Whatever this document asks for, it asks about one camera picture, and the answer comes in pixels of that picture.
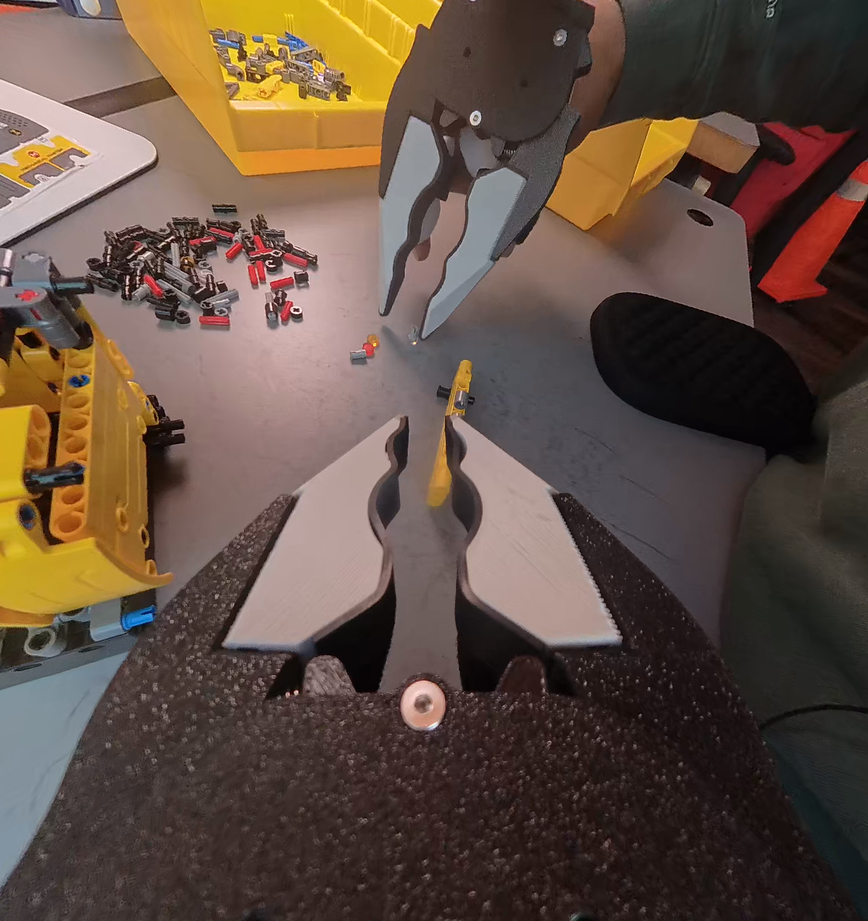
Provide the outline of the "pile of small lego pins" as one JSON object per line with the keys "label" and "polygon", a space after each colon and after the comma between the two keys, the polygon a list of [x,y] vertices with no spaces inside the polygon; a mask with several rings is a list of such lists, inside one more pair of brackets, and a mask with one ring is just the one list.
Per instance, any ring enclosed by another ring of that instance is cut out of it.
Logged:
{"label": "pile of small lego pins", "polygon": [[238,269],[261,296],[269,330],[303,320],[294,296],[308,289],[318,254],[273,226],[267,215],[199,218],[177,215],[159,227],[129,224],[107,229],[97,256],[86,259],[93,285],[126,303],[148,307],[163,326],[228,329],[242,301],[238,283],[222,276]]}

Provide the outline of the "orange traffic cone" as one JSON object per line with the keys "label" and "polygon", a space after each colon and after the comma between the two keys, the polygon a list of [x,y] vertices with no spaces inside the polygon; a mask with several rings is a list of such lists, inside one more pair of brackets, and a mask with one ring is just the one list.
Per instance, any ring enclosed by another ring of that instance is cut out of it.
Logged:
{"label": "orange traffic cone", "polygon": [[830,260],[868,199],[868,157],[796,230],[758,281],[777,303],[822,296],[818,275]]}

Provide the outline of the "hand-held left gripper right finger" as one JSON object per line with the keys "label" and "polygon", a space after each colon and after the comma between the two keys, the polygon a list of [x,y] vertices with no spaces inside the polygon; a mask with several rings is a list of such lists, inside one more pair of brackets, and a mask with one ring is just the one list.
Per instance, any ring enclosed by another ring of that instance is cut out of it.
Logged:
{"label": "hand-held left gripper right finger", "polygon": [[560,655],[619,649],[623,638],[562,495],[460,416],[446,419],[444,438],[451,510],[465,530],[455,603],[462,687],[496,689],[520,657],[565,687]]}

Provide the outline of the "black quilted pad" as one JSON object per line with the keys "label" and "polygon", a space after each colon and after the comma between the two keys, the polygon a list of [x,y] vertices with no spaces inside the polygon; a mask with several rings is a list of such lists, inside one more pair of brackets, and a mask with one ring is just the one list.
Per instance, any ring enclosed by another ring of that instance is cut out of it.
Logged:
{"label": "black quilted pad", "polygon": [[816,398],[762,331],[656,295],[617,293],[593,311],[589,336],[603,382],[642,413],[768,457],[811,442]]}

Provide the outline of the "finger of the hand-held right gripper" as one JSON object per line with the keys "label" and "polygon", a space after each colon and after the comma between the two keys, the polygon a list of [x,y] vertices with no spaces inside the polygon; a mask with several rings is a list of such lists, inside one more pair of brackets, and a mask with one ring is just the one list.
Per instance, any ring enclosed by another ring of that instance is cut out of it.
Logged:
{"label": "finger of the hand-held right gripper", "polygon": [[440,198],[448,161],[439,131],[416,116],[408,117],[381,199],[379,312],[383,317],[391,312],[405,281],[408,257],[420,241],[428,210]]}
{"label": "finger of the hand-held right gripper", "polygon": [[476,178],[466,199],[463,235],[444,262],[422,321],[425,340],[440,328],[497,261],[501,239],[525,179],[507,167]]}

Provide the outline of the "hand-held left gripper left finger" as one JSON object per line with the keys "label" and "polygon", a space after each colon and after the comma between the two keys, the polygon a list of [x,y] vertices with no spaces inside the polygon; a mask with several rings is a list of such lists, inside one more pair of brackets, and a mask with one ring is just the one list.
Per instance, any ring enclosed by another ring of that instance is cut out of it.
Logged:
{"label": "hand-held left gripper left finger", "polygon": [[237,602],[223,649],[337,659],[359,693],[380,689],[394,633],[394,555],[409,422],[397,415],[293,495]]}

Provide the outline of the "yellow lego beam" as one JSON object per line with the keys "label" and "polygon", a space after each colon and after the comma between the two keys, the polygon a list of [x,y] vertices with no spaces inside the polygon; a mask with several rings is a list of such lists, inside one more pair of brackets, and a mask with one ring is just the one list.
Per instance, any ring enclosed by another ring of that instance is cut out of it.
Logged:
{"label": "yellow lego beam", "polygon": [[[463,388],[468,390],[470,393],[472,377],[473,364],[470,360],[464,359],[460,362],[449,388]],[[465,413],[448,414],[450,406],[447,401],[445,403],[446,409],[444,411],[444,416],[446,418],[457,415],[465,415]],[[432,474],[428,482],[427,504],[430,508],[438,508],[442,506],[451,492],[451,472],[449,470],[448,464],[448,449],[445,432],[446,426],[444,425],[441,428],[438,451],[435,457],[435,462],[433,464]]]}

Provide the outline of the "pile of grey lego parts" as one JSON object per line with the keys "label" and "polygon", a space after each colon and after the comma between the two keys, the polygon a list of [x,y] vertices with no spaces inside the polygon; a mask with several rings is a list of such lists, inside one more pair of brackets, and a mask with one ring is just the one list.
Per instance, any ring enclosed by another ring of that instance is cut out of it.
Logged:
{"label": "pile of grey lego parts", "polygon": [[302,100],[348,102],[351,97],[346,73],[289,31],[247,37],[233,29],[211,29],[210,40],[232,102],[267,101],[287,88]]}

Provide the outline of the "yellow plastic bin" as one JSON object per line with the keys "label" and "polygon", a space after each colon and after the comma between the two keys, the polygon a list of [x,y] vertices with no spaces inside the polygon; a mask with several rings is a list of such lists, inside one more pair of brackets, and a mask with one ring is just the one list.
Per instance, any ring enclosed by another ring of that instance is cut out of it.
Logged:
{"label": "yellow plastic bin", "polygon": [[[125,1],[130,36],[245,176],[364,167],[380,161],[386,103],[436,1]],[[343,71],[347,100],[302,98],[279,76],[253,83],[221,63],[211,33],[238,32],[246,52],[289,36]]]}
{"label": "yellow plastic bin", "polygon": [[591,132],[566,156],[547,207],[583,231],[616,215],[673,172],[698,122],[639,119]]}

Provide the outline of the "person's green sweatshirt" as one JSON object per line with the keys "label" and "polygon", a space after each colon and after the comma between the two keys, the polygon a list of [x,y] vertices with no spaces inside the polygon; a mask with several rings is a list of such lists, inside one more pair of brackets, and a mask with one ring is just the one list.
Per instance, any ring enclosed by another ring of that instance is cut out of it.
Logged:
{"label": "person's green sweatshirt", "polygon": [[[811,442],[778,454],[741,513],[720,628],[757,722],[868,707],[868,337],[821,386]],[[763,732],[817,849],[868,919],[868,717]]]}

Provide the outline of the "sticker sheet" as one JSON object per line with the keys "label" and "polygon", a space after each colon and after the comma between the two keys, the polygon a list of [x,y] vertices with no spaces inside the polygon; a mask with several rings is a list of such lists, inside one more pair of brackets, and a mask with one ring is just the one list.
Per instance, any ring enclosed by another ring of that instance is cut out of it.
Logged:
{"label": "sticker sheet", "polygon": [[0,108],[0,213],[34,200],[94,165],[101,153],[18,112]]}

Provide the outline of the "yellow lego robot model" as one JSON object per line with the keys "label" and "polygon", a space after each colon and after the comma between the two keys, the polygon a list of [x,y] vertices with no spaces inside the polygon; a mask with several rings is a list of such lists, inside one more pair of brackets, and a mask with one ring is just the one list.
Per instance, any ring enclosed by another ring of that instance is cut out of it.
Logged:
{"label": "yellow lego robot model", "polygon": [[83,306],[96,282],[0,248],[0,688],[127,649],[172,579],[148,460],[184,423]]}

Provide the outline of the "person's right hand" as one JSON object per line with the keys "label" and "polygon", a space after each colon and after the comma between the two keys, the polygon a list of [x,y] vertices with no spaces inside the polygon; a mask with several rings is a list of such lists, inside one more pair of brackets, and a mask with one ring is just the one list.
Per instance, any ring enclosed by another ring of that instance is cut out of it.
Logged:
{"label": "person's right hand", "polygon": [[567,149],[578,147],[600,125],[604,110],[619,83],[625,53],[624,16],[616,1],[587,1],[593,9],[589,31],[591,67],[572,87],[569,106],[578,111],[578,121],[569,136]]}

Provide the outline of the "red bag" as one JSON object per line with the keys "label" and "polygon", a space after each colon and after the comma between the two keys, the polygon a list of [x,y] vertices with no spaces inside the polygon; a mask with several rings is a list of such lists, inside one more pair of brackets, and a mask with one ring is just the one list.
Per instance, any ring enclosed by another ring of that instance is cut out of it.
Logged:
{"label": "red bag", "polygon": [[717,186],[714,200],[738,213],[752,243],[781,205],[853,135],[818,126],[792,129],[780,122],[756,126],[759,146],[745,166]]}

